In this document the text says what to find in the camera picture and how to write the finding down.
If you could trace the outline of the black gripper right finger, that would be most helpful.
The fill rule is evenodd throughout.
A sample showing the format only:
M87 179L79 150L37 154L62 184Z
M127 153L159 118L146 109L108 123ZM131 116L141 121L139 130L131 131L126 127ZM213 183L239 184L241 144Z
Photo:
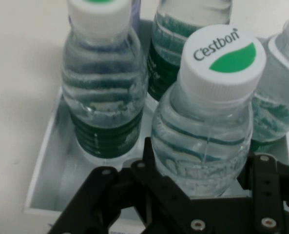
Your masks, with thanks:
M250 153L238 181L251 192L251 233L289 234L289 165Z

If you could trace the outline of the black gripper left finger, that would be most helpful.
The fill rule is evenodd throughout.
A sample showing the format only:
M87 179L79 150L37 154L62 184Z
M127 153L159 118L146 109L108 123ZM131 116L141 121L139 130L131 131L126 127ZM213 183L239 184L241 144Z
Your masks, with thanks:
M94 169L50 229L51 234L107 234L121 211L133 207L145 234L195 234L192 202L156 169L150 137L129 168Z

